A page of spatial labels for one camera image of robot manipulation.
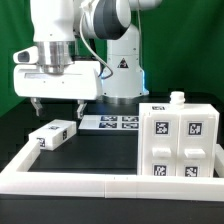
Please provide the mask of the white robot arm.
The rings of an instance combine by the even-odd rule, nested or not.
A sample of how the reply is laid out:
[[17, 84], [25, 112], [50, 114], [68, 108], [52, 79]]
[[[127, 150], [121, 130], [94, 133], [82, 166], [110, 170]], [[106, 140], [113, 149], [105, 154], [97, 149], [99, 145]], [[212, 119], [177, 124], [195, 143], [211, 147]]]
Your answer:
[[132, 103], [149, 94], [133, 11], [162, 0], [30, 0], [34, 45], [16, 52], [14, 90], [37, 111], [43, 98]]

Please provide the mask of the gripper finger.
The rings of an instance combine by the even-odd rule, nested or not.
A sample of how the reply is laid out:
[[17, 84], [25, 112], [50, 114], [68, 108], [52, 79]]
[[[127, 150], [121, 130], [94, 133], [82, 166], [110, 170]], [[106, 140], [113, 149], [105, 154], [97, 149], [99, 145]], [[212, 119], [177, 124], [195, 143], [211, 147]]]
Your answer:
[[31, 103], [33, 107], [35, 108], [36, 115], [41, 116], [43, 113], [43, 106], [41, 104], [41, 100], [39, 98], [32, 98]]
[[76, 110], [76, 115], [78, 119], [82, 119], [87, 103], [84, 100], [78, 100], [77, 103], [78, 103], [78, 108]]

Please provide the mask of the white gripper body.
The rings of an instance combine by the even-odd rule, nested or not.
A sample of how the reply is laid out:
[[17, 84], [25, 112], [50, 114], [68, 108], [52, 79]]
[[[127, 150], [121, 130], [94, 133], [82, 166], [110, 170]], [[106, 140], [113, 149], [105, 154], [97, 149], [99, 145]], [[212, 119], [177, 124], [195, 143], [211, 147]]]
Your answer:
[[37, 65], [17, 65], [14, 89], [21, 97], [95, 100], [102, 94], [99, 73], [97, 61], [76, 61], [62, 74], [43, 73]]

